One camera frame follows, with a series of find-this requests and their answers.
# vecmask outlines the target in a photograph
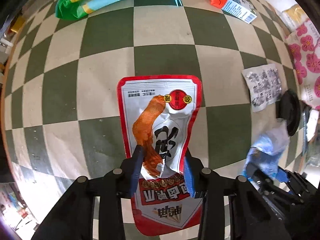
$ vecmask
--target checkered floor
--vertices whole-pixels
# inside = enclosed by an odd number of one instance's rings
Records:
[[[116,100],[125,76],[199,77],[204,100],[189,149],[222,176],[240,173],[251,142],[276,115],[275,104],[252,113],[241,70],[275,63],[283,91],[298,90],[275,15],[265,1],[250,1],[259,12],[252,24],[209,0],[182,0],[183,7],[174,0],[122,0],[79,21],[56,18],[52,0],[28,19],[6,73],[5,135],[22,197],[39,221],[78,176],[103,176],[125,158]],[[280,165],[296,170],[301,149],[299,130]],[[197,236],[198,226],[142,236],[127,201],[123,213],[128,239]],[[226,236],[229,224],[226,212]]]

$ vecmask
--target yellow circle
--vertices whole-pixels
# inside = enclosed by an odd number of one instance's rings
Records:
[[[191,101],[192,101],[191,96],[186,95],[183,97],[183,102],[185,102],[186,104],[191,103]]]
[[[170,95],[164,95],[164,97],[163,97],[163,99],[164,99],[164,101],[166,102],[166,103],[170,103],[171,102],[171,96]]]

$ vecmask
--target black round object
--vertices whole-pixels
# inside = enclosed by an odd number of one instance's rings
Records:
[[[291,89],[288,89],[280,99],[279,117],[287,120],[288,135],[294,135],[299,127],[301,109],[298,96]]]

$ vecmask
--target red circular logo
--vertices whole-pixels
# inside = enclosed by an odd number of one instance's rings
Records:
[[[171,101],[169,105],[174,110],[181,110],[186,107],[186,103],[183,101],[183,98],[187,95],[184,91],[180,89],[173,90],[170,94]]]

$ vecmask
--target blue plastic wrapper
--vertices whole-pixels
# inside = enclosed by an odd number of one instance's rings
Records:
[[[246,176],[245,168],[249,162],[257,165],[270,178],[275,179],[278,173],[279,159],[285,148],[289,145],[290,138],[287,132],[287,122],[283,119],[277,119],[276,126],[261,134],[252,144],[243,169],[243,175]]]

